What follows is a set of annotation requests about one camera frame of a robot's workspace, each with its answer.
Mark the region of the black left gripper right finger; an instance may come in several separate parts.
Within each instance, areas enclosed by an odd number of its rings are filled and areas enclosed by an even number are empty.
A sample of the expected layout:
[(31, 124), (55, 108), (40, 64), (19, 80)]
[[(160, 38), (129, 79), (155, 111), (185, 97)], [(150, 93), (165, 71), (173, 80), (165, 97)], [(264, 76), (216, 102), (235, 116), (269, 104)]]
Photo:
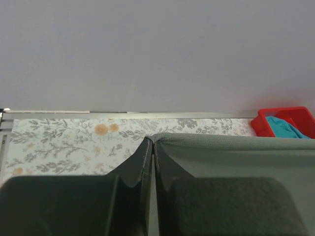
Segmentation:
[(154, 146), (162, 236), (305, 236), (287, 189), (268, 177), (195, 177)]

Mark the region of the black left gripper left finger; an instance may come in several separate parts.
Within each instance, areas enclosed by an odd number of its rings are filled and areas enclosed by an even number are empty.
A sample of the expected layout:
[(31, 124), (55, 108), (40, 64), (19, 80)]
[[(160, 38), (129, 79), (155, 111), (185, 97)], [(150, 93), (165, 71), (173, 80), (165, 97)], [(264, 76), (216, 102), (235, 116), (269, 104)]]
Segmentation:
[(146, 236), (149, 226), (152, 147), (106, 175), (21, 176), (0, 189), (3, 236)]

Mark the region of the dark grey t shirt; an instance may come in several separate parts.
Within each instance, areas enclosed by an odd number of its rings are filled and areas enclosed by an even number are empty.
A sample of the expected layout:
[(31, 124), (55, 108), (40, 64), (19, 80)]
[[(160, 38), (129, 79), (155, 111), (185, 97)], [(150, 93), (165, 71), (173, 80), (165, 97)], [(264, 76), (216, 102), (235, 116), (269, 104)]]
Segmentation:
[(315, 234), (313, 139), (161, 133), (150, 137), (194, 177), (269, 177), (286, 187), (308, 233)]

